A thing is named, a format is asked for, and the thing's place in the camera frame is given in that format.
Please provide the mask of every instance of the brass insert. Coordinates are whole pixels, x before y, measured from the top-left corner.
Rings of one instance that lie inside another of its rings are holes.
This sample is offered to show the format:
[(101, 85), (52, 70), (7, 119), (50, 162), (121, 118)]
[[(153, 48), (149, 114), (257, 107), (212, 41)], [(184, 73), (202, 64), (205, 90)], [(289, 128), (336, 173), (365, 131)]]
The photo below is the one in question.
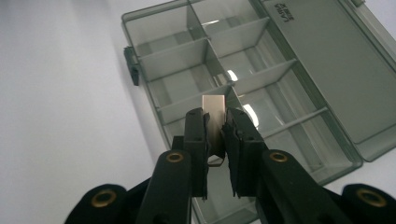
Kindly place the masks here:
[(93, 196), (91, 200), (91, 205), (93, 207), (106, 207), (109, 204), (113, 203), (117, 198), (116, 192), (112, 189), (103, 189), (99, 191), (95, 196)]
[(273, 161), (284, 162), (288, 160), (288, 157), (285, 156), (283, 153), (280, 152), (273, 152), (270, 154), (270, 158)]
[(184, 157), (180, 153), (174, 152), (174, 153), (170, 153), (169, 155), (167, 155), (166, 159), (170, 162), (180, 162), (180, 161), (184, 160)]
[(384, 199), (381, 195), (378, 193), (369, 190), (369, 189), (358, 189), (356, 191), (356, 194), (358, 194), (358, 197), (364, 201), (365, 203), (370, 204), (371, 206), (374, 207), (385, 207), (387, 205), (387, 200)]

